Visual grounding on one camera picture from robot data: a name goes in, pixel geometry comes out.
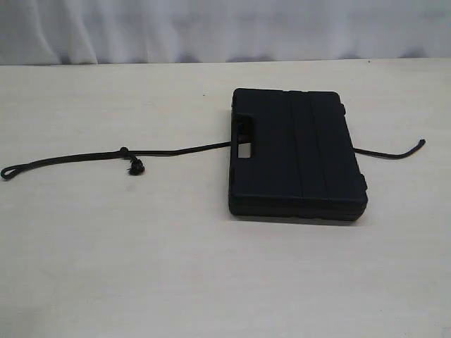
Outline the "black plastic carrying case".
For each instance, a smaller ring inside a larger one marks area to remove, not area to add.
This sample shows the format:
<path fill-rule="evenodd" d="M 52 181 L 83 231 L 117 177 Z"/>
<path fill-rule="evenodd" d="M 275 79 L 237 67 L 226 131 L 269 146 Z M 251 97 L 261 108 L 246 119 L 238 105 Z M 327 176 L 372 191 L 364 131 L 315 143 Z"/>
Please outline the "black plastic carrying case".
<path fill-rule="evenodd" d="M 354 221 L 366 209 L 366 190 L 339 94 L 233 92 L 233 215 Z"/>

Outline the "white backdrop curtain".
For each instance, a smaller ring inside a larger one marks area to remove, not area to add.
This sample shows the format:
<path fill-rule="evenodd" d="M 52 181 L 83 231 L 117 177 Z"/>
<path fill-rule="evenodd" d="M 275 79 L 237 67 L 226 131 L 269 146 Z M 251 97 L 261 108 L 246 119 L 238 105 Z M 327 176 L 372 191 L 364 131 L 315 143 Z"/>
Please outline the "white backdrop curtain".
<path fill-rule="evenodd" d="M 449 1 L 1 2 L 4 65 L 449 55 Z"/>

